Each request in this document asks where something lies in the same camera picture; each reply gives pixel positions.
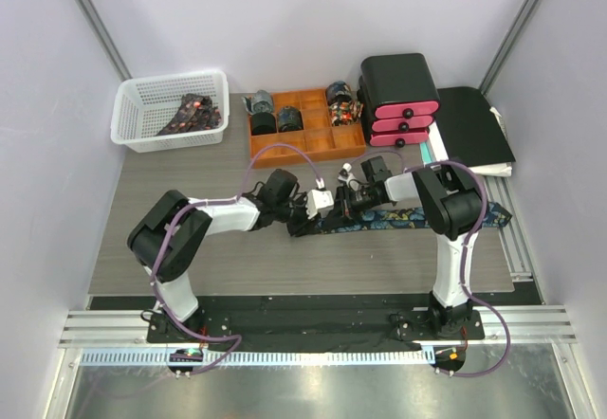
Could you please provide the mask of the blue snail pattern tie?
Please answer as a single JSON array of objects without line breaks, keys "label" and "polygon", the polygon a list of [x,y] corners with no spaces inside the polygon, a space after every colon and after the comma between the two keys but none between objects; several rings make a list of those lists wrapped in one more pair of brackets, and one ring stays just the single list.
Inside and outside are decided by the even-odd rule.
[{"label": "blue snail pattern tie", "polygon": [[[513,215],[497,202],[489,202],[484,217],[483,228],[505,228]],[[329,228],[323,221],[313,224],[303,231],[303,235],[332,234],[356,232],[364,230],[388,229],[430,229],[422,207],[408,209],[371,209],[365,211],[358,220],[350,223],[340,223],[335,228]]]}]

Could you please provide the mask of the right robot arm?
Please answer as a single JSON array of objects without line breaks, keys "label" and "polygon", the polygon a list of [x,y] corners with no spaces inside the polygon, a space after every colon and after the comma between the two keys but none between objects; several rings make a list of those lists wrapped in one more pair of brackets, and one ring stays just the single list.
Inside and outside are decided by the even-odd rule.
[{"label": "right robot arm", "polygon": [[325,217],[327,229],[360,225],[362,214],[375,207],[418,197],[425,219],[436,235],[437,269],[429,295],[426,324],[435,337],[456,338],[472,320],[467,283],[471,252],[487,213],[485,187],[470,168],[455,160],[434,162],[393,174],[382,156],[361,163],[365,181],[340,171],[334,208]]}]

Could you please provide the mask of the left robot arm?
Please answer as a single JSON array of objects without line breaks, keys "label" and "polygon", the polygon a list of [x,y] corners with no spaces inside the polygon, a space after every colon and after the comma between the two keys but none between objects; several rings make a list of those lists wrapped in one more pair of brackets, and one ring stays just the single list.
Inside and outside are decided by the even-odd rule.
[{"label": "left robot arm", "polygon": [[192,200],[165,192],[127,237],[127,247],[144,266],[170,332],[190,342],[202,335],[202,312],[193,293],[189,268],[207,236],[250,232],[275,222],[295,234],[314,224],[319,208],[301,192],[297,176],[277,169],[253,190],[232,198]]}]

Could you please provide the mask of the orange wooden divider tray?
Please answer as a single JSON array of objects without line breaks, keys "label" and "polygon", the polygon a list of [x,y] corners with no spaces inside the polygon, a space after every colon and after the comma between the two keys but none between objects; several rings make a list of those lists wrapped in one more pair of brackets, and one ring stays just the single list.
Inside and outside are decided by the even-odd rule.
[{"label": "orange wooden divider tray", "polygon": [[276,111],[293,106],[302,115],[303,128],[297,131],[248,135],[249,156],[256,168],[285,167],[303,163],[304,159],[286,148],[291,145],[315,162],[353,158],[366,151],[358,123],[335,126],[331,122],[325,90],[312,88],[273,93]]}]

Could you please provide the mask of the orange floral rolled tie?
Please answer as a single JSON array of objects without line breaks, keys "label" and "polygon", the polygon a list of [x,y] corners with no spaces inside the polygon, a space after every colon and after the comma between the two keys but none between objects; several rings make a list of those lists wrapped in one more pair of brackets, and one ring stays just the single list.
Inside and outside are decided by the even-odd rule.
[{"label": "orange floral rolled tie", "polygon": [[328,107],[332,126],[353,125],[359,123],[364,105],[357,100],[335,102]]}]

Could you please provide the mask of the teal round pad packet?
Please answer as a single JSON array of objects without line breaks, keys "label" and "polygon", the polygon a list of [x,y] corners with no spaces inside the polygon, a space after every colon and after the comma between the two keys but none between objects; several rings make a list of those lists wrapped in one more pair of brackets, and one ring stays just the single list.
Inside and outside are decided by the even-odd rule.
[{"label": "teal round pad packet", "polygon": [[422,163],[427,165],[436,161],[435,155],[432,150],[432,145],[429,141],[425,141],[419,145]]}]

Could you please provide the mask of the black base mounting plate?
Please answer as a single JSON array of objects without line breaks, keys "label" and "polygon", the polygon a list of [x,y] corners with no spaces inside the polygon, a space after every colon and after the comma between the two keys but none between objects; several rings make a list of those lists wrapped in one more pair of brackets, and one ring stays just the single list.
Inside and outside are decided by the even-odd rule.
[{"label": "black base mounting plate", "polygon": [[239,335],[241,352],[379,353],[485,337],[474,309],[462,336],[433,336],[426,324],[427,294],[201,296],[198,302],[202,334]]}]

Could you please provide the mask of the dark blue rolled tie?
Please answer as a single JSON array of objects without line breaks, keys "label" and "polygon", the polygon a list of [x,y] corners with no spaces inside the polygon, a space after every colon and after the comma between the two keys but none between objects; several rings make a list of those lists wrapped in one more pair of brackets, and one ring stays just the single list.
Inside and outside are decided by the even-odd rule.
[{"label": "dark blue rolled tie", "polygon": [[294,106],[284,106],[277,113],[278,132],[301,131],[304,128],[302,113]]}]

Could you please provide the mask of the black rolled tie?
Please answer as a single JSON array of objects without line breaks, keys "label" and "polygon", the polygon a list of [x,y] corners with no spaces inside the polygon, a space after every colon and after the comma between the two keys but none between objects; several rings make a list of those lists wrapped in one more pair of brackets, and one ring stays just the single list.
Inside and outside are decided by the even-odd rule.
[{"label": "black rolled tie", "polygon": [[277,132],[276,118],[272,113],[260,112],[250,116],[250,133],[253,136],[275,134]]}]

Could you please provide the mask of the white paper box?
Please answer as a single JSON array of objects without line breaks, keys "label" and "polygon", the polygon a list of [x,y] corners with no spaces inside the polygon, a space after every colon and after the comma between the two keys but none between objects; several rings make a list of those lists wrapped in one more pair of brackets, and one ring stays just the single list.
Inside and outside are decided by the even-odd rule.
[{"label": "white paper box", "polygon": [[450,159],[436,122],[433,122],[429,126],[429,137],[427,143],[432,161],[444,161]]}]

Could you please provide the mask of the blue floral rolled tie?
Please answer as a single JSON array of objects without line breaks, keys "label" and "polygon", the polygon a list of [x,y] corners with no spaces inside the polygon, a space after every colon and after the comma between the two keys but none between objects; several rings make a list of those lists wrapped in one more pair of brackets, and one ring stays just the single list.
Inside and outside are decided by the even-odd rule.
[{"label": "blue floral rolled tie", "polygon": [[344,81],[336,81],[329,84],[325,89],[325,96],[329,106],[353,100],[351,87]]}]

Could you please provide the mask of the black pink drawer unit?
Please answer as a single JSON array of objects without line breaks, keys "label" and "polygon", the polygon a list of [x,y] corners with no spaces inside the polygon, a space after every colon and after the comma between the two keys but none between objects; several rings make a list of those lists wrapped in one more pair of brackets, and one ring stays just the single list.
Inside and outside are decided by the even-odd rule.
[{"label": "black pink drawer unit", "polygon": [[440,98],[421,53],[377,55],[360,64],[360,123],[373,147],[402,148],[429,139]]}]

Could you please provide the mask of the grey rolled tie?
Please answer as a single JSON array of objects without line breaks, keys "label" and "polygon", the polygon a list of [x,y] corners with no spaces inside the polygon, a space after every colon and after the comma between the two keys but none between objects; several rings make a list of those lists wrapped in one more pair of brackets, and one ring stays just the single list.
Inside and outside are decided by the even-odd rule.
[{"label": "grey rolled tie", "polygon": [[273,113],[274,100],[266,90],[258,90],[249,97],[243,97],[242,102],[249,115],[260,113]]}]

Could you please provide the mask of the dark red dotted tie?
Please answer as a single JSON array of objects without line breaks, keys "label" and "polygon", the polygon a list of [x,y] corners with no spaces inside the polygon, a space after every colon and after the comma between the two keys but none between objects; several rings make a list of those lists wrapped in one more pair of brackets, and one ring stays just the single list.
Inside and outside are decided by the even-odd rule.
[{"label": "dark red dotted tie", "polygon": [[159,137],[217,129],[223,117],[209,96],[189,93],[172,119],[157,133]]}]

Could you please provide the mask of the white plastic basket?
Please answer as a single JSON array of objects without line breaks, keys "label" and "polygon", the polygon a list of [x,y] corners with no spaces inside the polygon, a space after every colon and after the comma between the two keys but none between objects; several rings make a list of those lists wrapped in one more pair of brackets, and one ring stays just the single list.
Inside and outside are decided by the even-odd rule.
[{"label": "white plastic basket", "polygon": [[[188,94],[209,97],[218,109],[219,124],[173,135],[159,132],[176,115]],[[110,138],[140,154],[218,144],[230,120],[227,75],[219,69],[137,78],[120,84],[110,122]]]}]

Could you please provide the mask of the aluminium frame rail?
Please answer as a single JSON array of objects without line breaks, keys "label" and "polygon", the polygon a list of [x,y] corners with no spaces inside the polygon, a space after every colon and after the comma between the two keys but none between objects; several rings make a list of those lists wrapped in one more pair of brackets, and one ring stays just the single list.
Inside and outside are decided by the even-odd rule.
[{"label": "aluminium frame rail", "polygon": [[[203,314],[200,333],[210,337],[240,335],[247,351],[336,352],[364,345],[377,351],[383,344],[447,343],[466,339],[472,344],[570,343],[576,341],[565,309],[558,305],[500,306],[495,312],[475,309],[463,329],[443,337],[434,333],[423,309],[381,308],[243,309],[214,308]],[[69,313],[60,345],[118,347],[177,345],[195,337],[176,328],[158,313],[82,311]]]}]

